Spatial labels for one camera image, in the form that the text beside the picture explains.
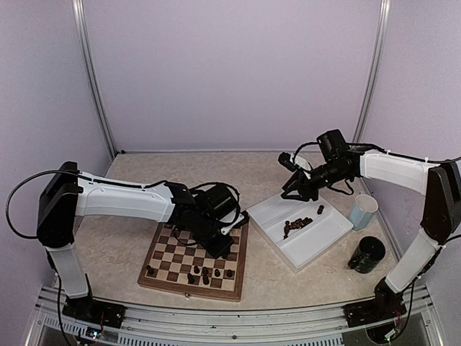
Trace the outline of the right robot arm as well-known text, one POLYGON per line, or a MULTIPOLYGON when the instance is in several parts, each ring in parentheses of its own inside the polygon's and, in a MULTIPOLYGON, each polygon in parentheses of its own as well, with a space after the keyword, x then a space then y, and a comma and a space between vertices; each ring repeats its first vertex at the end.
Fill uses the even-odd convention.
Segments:
POLYGON ((337 182, 350 185, 356 178, 368 188, 389 187, 377 194, 385 204, 382 212, 395 230, 402 221, 406 245, 395 267, 375 286, 366 311, 383 320, 402 304, 403 293, 437 260, 460 227, 459 158, 433 160, 398 154, 373 143, 348 142, 339 129, 329 130, 312 144, 319 147, 324 163, 312 167, 294 153, 283 152, 278 162, 292 172, 282 188, 282 197, 303 202, 316 201, 323 188, 332 190, 337 182))

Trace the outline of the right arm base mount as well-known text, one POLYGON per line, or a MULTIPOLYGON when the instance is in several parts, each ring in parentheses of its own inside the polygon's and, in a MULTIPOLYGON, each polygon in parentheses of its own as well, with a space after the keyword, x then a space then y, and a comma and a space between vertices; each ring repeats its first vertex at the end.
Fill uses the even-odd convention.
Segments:
POLYGON ((344 306, 344 314, 349 328, 363 326, 386 319, 392 319, 407 312, 404 303, 379 307, 374 299, 349 303, 344 306))

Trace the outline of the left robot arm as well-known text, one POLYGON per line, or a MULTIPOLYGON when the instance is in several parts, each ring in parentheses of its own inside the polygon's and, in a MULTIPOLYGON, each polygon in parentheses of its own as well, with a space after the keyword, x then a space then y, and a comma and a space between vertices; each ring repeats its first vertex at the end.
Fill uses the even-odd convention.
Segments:
POLYGON ((101 306, 92 298, 74 244, 74 221, 85 216, 142 218, 178 226, 190 231, 214 258, 230 251, 230 230, 245 218, 238 191, 223 182, 193 188, 167 180, 143 185, 80 172, 77 163, 65 162, 40 195, 37 238, 73 310, 87 321, 100 315, 101 306))

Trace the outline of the wooden chess board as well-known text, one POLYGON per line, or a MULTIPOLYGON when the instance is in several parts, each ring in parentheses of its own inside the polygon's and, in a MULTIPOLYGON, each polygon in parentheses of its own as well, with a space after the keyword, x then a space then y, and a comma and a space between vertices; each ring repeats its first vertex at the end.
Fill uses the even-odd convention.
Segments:
POLYGON ((215 259, 198 244, 190 247, 186 245, 192 242, 190 232, 180 231, 178 237, 175 237, 172 226, 160 223, 141 267, 138 284, 144 288, 169 293, 239 302, 243 290, 248 232, 247 224, 232 229, 230 236, 233 245, 230 254, 226 259, 222 257, 215 259), (153 277, 147 274, 147 265, 155 270, 153 277), (200 274, 194 274, 195 265, 200 268, 200 274), (203 267, 209 270, 208 285, 202 282, 203 267), (220 270, 219 278, 215 277, 215 268, 220 270), (231 278, 226 277, 226 271, 229 269, 233 271, 231 278), (195 278, 195 283, 192 285, 187 281, 188 273, 195 278))

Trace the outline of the white plastic tray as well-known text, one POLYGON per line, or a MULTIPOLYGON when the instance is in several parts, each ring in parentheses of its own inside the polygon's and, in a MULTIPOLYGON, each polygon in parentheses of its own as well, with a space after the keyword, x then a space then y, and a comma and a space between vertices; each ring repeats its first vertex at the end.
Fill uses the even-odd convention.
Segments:
POLYGON ((300 272, 351 230, 352 223, 323 197, 284 200, 275 195, 248 209, 251 225, 294 272, 300 272), (324 206, 318 215, 320 205, 324 206))

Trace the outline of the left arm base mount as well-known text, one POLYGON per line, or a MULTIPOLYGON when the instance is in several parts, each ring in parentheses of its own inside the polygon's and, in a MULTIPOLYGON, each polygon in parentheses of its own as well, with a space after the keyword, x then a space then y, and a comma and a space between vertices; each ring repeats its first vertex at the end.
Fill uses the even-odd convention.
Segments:
POLYGON ((69 299, 63 307, 63 315, 80 321, 119 329, 125 315, 125 307, 98 300, 69 299))

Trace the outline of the black chess rook corner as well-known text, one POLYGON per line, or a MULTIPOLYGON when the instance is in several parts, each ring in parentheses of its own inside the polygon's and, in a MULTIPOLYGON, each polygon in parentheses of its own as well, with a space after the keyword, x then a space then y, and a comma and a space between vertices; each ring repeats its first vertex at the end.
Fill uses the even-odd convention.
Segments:
POLYGON ((150 265, 146 266, 146 270, 149 276, 153 277, 155 275, 155 270, 150 265))

